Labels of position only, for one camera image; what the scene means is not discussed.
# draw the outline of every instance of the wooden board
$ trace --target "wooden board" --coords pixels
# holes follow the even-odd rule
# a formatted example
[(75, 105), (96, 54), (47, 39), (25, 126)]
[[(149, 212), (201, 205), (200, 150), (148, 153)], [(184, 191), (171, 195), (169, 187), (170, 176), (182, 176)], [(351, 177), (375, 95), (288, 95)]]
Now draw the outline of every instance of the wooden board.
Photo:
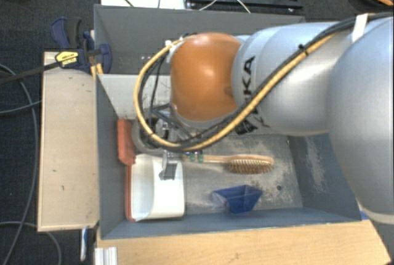
[[(45, 53), (45, 64), (54, 54)], [(93, 77), (55, 68), (43, 78), (38, 231), (93, 227), (99, 220)]]
[(118, 264), (386, 265), (390, 258), (370, 221), (265, 230), (100, 240), (118, 247)]

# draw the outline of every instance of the hairbrush bristles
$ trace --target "hairbrush bristles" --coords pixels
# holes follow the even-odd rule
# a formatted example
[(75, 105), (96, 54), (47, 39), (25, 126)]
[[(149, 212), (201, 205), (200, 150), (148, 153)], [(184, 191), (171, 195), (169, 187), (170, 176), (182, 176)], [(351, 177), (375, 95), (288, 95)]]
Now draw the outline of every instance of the hairbrush bristles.
[(273, 163), (265, 160), (235, 159), (227, 164), (227, 170), (239, 174), (260, 174), (273, 170)]

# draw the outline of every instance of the blue cup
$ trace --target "blue cup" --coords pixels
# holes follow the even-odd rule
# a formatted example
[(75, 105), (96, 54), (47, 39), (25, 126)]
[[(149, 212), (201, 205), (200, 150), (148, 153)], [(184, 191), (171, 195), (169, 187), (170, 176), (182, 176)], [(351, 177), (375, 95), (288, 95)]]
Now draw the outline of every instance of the blue cup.
[(214, 199), (225, 205), (232, 213), (245, 213), (253, 209), (262, 191), (249, 185), (241, 185), (228, 189), (215, 190)]

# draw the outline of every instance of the gray box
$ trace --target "gray box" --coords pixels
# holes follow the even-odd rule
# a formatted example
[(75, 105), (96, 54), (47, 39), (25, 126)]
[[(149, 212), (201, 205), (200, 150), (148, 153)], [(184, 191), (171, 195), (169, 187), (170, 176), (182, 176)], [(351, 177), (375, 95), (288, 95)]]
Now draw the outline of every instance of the gray box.
[[(142, 57), (151, 56), (162, 48), (166, 39), (176, 39), (183, 33), (223, 31), (245, 35), (302, 21), (302, 17), (286, 15), (96, 6), (95, 38), (97, 44), (110, 43), (114, 55), (113, 73), (135, 76), (145, 60)], [(117, 97), (130, 100), (131, 106), (131, 88), (132, 82), (128, 87), (119, 75), (106, 75), (96, 81), (100, 233), (103, 239), (361, 220), (357, 202), (337, 164), (327, 135), (304, 138), (257, 133), (242, 137), (230, 134), (205, 152), (269, 155), (276, 160), (272, 173), (240, 176), (226, 173), (220, 166), (184, 163), (185, 216), (176, 220), (128, 221), (124, 213), (125, 167), (118, 161), (116, 120), (127, 115), (119, 109), (119, 104), (124, 102)], [(211, 200), (213, 190), (241, 184), (263, 191), (253, 211), (230, 214)]]

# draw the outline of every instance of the black carpet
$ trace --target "black carpet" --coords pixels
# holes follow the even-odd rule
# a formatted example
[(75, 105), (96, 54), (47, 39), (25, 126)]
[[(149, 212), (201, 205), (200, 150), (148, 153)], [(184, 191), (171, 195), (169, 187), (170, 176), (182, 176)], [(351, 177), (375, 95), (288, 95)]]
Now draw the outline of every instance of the black carpet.
[[(93, 28), (93, 5), (100, 0), (0, 0), (0, 63), (16, 73), (37, 67), (42, 62), (45, 48), (57, 47), (50, 37), (49, 26), (60, 16), (81, 17), (81, 30)], [(363, 0), (300, 0), (302, 14), (308, 20), (339, 20), (362, 12), (377, 11)], [(232, 4), (214, 5), (213, 10), (235, 10)], [(288, 9), (251, 6), (253, 12), (289, 13)], [(25, 80), (32, 100), (40, 99), (41, 77)], [(22, 90), (17, 83), (0, 86), (0, 110), (25, 105)], [(39, 107), (35, 108), (39, 121)], [(34, 163), (34, 136), (31, 112), (0, 116), (0, 222), (21, 219), (32, 180)], [(36, 220), (35, 194), (27, 221)], [(0, 228), (0, 262), (3, 261), (14, 237), (16, 227)], [(63, 264), (79, 263), (79, 232), (64, 231), (54, 234), (60, 242)], [(10, 264), (55, 264), (56, 249), (45, 236), (24, 229)], [(86, 264), (91, 263), (92, 256)]]

